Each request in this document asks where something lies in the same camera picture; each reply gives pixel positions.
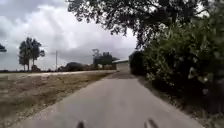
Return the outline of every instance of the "cloud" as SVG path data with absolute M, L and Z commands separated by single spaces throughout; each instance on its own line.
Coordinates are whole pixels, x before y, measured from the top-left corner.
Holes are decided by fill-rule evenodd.
M 0 16 L 0 40 L 8 50 L 0 53 L 0 69 L 22 69 L 18 63 L 18 47 L 27 36 L 36 38 L 46 51 L 46 57 L 37 61 L 42 69 L 55 68 L 56 51 L 59 65 L 65 65 L 71 61 L 91 63 L 92 49 L 95 48 L 111 52 L 120 59 L 127 58 L 134 50 L 136 38 L 131 32 L 127 37 L 112 36 L 100 25 L 78 22 L 72 13 L 67 12 L 65 3 L 56 0 L 50 3 L 36 3 L 36 6 L 32 5 L 36 7 L 33 11 L 22 11 L 23 15 L 15 19 Z

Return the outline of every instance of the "grass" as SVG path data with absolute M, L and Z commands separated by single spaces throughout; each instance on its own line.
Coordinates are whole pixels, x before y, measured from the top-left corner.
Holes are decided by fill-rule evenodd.
M 205 128 L 223 128 L 224 127 L 224 115 L 220 112 L 218 114 L 212 114 L 204 110 L 203 108 L 195 105 L 190 105 L 184 102 L 183 99 L 177 99 L 169 94 L 156 89 L 150 81 L 145 78 L 140 78 L 139 81 L 147 87 L 155 96 L 175 106 L 182 112 L 186 113 L 190 117 L 197 120 Z
M 11 126 L 108 74 L 0 77 L 0 127 Z

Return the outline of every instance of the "white building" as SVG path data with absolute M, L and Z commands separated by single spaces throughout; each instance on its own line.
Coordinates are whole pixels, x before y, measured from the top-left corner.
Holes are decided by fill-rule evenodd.
M 113 63 L 116 64 L 116 69 L 119 71 L 129 71 L 130 70 L 129 60 L 127 60 L 127 59 L 116 60 Z

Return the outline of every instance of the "lawn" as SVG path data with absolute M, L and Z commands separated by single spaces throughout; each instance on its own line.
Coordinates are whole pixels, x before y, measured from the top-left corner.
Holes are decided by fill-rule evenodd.
M 8 127 L 109 74 L 0 77 L 0 127 Z

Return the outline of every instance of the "roof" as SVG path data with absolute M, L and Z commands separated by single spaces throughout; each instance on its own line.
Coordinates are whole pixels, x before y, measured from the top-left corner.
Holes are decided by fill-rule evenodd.
M 128 59 L 121 59 L 121 60 L 113 61 L 113 63 L 123 63 L 123 62 L 128 62 L 128 61 L 129 61 Z

